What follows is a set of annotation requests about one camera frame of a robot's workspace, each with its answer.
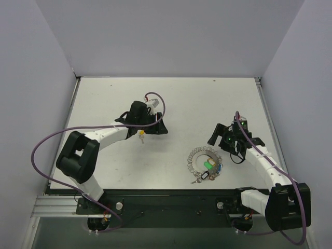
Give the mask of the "metal disc keyring holder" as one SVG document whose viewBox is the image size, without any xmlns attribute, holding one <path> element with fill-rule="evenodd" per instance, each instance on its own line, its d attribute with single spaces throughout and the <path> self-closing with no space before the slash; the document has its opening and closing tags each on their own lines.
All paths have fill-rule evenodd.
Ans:
<svg viewBox="0 0 332 249">
<path fill-rule="evenodd" d="M 222 167 L 222 157 L 211 147 L 196 147 L 187 157 L 187 168 L 196 178 L 193 183 L 215 180 Z"/>
</svg>

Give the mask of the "black key tag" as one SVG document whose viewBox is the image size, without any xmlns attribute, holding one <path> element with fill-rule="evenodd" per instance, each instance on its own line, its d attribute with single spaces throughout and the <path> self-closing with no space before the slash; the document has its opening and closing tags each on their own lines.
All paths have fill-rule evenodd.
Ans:
<svg viewBox="0 0 332 249">
<path fill-rule="evenodd" d="M 202 180 L 205 180 L 205 179 L 207 179 L 209 176 L 210 176 L 209 171 L 205 171 L 205 172 L 203 172 L 203 173 L 201 174 L 200 178 L 201 178 Z"/>
</svg>

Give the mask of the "yellow tag key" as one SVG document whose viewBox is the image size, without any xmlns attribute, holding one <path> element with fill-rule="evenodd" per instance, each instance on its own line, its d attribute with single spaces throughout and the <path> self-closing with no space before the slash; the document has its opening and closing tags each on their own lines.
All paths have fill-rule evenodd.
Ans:
<svg viewBox="0 0 332 249">
<path fill-rule="evenodd" d="M 144 143 L 145 131 L 141 130 L 139 132 L 139 139 L 141 140 L 142 144 Z"/>
</svg>

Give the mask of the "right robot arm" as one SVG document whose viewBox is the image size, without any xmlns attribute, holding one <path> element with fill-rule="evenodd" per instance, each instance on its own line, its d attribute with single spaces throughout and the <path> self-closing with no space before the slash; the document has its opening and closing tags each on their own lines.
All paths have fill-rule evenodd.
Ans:
<svg viewBox="0 0 332 249">
<path fill-rule="evenodd" d="M 269 194 L 252 187 L 239 190 L 239 206 L 262 214 L 273 231 L 290 230 L 311 225 L 311 193 L 305 183 L 290 179 L 277 165 L 265 143 L 248 131 L 247 121 L 233 121 L 230 126 L 218 123 L 208 144 L 214 146 L 221 137 L 219 147 L 231 155 L 240 155 L 250 163 L 264 180 Z"/>
</svg>

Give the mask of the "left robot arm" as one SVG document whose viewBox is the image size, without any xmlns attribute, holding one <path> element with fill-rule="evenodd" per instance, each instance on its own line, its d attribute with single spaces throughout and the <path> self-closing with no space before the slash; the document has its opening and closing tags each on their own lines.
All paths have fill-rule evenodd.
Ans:
<svg viewBox="0 0 332 249">
<path fill-rule="evenodd" d="M 100 150 L 136 135 L 139 131 L 149 135 L 168 134 L 162 120 L 162 112 L 156 112 L 158 99 L 147 102 L 134 101 L 130 110 L 111 123 L 110 128 L 92 132 L 69 134 L 56 161 L 56 167 L 68 176 L 90 197 L 88 208 L 102 213 L 108 205 L 106 194 L 94 177 L 94 170 Z"/>
</svg>

